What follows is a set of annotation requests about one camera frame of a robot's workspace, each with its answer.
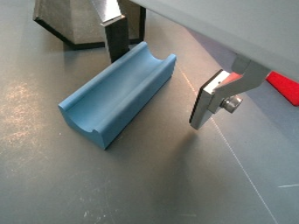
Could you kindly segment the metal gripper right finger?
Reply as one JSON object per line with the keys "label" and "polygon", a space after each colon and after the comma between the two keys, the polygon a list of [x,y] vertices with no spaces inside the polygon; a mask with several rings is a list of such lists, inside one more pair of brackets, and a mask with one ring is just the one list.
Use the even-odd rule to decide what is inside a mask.
{"label": "metal gripper right finger", "polygon": [[219,109],[233,113],[242,103],[239,94],[259,87],[270,72],[266,66],[239,55],[231,73],[219,70],[201,87],[191,112],[191,126],[198,130]]}

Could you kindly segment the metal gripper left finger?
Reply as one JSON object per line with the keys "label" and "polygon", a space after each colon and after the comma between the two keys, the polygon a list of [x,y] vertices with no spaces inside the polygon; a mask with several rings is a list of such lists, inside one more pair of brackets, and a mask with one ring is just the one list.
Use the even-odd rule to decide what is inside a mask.
{"label": "metal gripper left finger", "polygon": [[105,32],[110,60],[115,62],[130,51],[127,17],[122,14],[118,0],[91,0],[91,2]]}

